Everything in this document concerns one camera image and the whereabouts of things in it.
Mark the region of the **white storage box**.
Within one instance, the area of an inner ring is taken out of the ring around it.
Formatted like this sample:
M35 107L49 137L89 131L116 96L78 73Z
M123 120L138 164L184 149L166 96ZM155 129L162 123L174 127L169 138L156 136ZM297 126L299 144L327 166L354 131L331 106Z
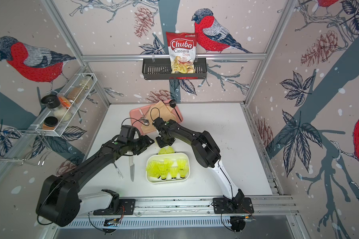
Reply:
M146 179L151 184L183 182L189 177L189 158L185 153L156 154L147 161Z

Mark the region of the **yellow shuttlecock four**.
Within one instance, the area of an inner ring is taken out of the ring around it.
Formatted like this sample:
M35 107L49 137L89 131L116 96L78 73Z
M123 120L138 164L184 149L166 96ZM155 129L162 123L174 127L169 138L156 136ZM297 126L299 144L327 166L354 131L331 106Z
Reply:
M165 169L170 169L171 167L172 167L172 165L173 165L173 161L172 160L170 160L170 159L164 159L164 167L165 167Z

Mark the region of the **yellow shuttlecock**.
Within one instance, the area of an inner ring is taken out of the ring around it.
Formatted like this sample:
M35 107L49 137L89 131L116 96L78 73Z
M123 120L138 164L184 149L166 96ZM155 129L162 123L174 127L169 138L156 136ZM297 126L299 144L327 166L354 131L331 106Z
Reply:
M151 161L146 167L146 173L148 177L159 179L161 177L160 170L158 168L158 163L156 161Z

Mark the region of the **yellow shuttlecock five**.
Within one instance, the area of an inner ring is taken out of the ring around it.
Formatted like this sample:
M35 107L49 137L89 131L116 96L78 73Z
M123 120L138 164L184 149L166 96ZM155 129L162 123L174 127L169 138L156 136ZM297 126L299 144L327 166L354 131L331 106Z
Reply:
M157 165L157 168L158 168L161 180L166 180L167 175L169 173L169 169L165 169L163 162L159 162L159 164Z

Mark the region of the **yellow shuttlecock two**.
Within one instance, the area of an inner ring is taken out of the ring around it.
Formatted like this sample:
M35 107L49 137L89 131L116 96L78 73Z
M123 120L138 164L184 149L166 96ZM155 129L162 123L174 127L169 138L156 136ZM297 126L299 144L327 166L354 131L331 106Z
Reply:
M178 174L180 175L180 178L184 179L186 178L188 174L188 163L185 159L178 159L177 160L177 167L178 167Z

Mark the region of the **yellow shuttlecock three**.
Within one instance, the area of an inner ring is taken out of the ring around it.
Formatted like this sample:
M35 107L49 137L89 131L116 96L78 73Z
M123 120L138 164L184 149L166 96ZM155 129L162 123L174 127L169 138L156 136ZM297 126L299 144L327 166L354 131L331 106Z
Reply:
M171 167L169 169L169 173L171 176L171 179L177 179L178 173L179 173L179 169L177 167Z

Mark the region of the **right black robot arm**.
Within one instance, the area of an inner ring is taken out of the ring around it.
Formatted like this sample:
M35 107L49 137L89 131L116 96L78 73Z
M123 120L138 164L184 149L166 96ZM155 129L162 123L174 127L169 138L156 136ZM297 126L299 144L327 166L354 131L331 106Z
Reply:
M174 120L165 121L161 117L153 120L153 126L159 133L156 137L160 148L171 146L179 139L191 146L195 159L204 168L210 169L228 207L237 209L244 201L244 194L227 173L221 160L220 149L208 131L197 132L181 126Z

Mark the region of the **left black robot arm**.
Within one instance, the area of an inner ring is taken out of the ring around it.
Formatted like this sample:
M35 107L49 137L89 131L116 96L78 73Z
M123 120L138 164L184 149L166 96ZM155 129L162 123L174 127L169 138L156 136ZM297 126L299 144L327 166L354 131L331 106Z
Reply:
M108 189L80 195L80 190L96 174L122 156L134 156L154 144L147 135L135 137L137 128L123 125L119 135L104 143L89 159L73 170L57 177L51 175L42 186L36 214L61 227L70 224L78 215L110 208L118 212L119 194Z

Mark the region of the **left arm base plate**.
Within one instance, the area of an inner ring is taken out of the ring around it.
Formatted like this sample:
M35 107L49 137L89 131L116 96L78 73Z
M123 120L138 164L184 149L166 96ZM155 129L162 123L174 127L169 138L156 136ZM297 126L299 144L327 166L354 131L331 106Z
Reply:
M118 199L118 204L111 204L106 209L99 209L93 212L95 216L110 216L110 215L124 215L129 216L134 214L135 199Z

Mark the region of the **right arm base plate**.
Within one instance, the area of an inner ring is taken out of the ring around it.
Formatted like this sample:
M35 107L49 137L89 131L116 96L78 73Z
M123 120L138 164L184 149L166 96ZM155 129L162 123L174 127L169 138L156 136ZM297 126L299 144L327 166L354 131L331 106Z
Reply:
M215 214L253 214L251 198L243 198L240 203L227 198L213 198L212 206Z

